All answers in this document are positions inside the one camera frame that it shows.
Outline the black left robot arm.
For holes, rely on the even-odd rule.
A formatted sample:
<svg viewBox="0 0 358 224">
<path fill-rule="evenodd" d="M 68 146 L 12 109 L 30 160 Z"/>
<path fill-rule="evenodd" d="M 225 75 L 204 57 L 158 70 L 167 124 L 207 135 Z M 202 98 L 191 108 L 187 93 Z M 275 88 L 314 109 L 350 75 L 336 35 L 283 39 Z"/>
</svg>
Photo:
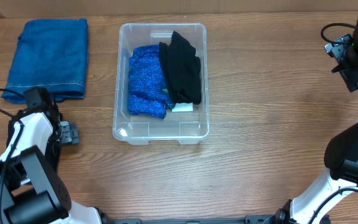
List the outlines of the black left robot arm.
<svg viewBox="0 0 358 224">
<path fill-rule="evenodd" d="M 73 201 L 57 175 L 60 147 L 78 141 L 76 126 L 62 121 L 45 88 L 21 97 L 27 108 L 10 116 L 0 156 L 0 223 L 110 223 L 100 209 Z"/>
</svg>

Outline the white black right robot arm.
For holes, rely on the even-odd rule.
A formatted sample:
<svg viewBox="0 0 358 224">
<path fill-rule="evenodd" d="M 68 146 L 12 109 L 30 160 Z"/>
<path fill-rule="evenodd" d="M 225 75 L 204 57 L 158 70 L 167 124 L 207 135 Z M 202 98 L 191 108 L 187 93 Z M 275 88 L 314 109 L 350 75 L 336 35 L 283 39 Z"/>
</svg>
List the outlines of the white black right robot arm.
<svg viewBox="0 0 358 224">
<path fill-rule="evenodd" d="M 326 53 L 336 59 L 338 72 L 350 92 L 358 90 L 358 18 L 352 34 L 328 40 Z M 264 223 L 329 223 L 328 212 L 353 192 L 358 193 L 358 120 L 328 143 L 325 170 L 298 197 L 289 200 Z"/>
</svg>

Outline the black cloth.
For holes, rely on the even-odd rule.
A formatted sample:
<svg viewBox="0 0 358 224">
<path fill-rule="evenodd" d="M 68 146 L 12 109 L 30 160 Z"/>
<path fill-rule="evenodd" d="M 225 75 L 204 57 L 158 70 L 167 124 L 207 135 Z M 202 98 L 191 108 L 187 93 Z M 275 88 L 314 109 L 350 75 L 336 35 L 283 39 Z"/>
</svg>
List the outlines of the black cloth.
<svg viewBox="0 0 358 224">
<path fill-rule="evenodd" d="M 8 132 L 7 132 L 7 141 L 6 141 L 6 147 L 9 146 L 9 143 L 12 139 L 12 136 L 14 134 L 14 122 L 13 120 L 10 120 L 8 122 Z M 51 141 L 47 143 L 47 147 L 45 149 L 44 154 L 46 160 L 50 163 L 50 165 L 53 167 L 54 171 L 57 171 L 58 168 L 58 162 L 60 158 L 60 142 L 59 141 Z"/>
<path fill-rule="evenodd" d="M 169 90 L 169 79 L 168 79 L 168 68 L 167 68 L 167 55 L 168 55 L 168 45 L 163 42 L 159 42 L 159 60 L 162 69 L 162 73 L 164 75 L 164 79 L 166 82 L 167 89 Z"/>
<path fill-rule="evenodd" d="M 200 72 L 201 60 L 196 56 L 196 49 L 174 31 L 167 49 L 167 81 L 175 103 L 201 103 Z"/>
</svg>

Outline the blue denim cloth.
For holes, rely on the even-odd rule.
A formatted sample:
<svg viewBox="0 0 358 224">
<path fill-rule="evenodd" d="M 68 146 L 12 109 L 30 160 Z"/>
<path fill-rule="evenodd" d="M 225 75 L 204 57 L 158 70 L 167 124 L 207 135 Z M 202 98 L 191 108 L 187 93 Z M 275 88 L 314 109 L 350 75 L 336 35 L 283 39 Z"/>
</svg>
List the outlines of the blue denim cloth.
<svg viewBox="0 0 358 224">
<path fill-rule="evenodd" d="M 86 19 L 36 19 L 25 24 L 1 98 L 25 103 L 15 93 L 46 88 L 58 102 L 83 99 L 89 60 Z"/>
</svg>

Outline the blue green glitter cloth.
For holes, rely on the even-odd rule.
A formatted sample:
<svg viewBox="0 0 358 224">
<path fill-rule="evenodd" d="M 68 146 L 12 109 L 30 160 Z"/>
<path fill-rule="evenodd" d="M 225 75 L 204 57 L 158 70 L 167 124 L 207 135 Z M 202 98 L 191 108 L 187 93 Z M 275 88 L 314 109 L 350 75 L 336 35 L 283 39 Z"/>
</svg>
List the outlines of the blue green glitter cloth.
<svg viewBox="0 0 358 224">
<path fill-rule="evenodd" d="M 159 60 L 159 46 L 146 45 L 134 49 L 129 59 L 128 103 L 131 115 L 148 115 L 164 119 L 174 102 Z"/>
</svg>

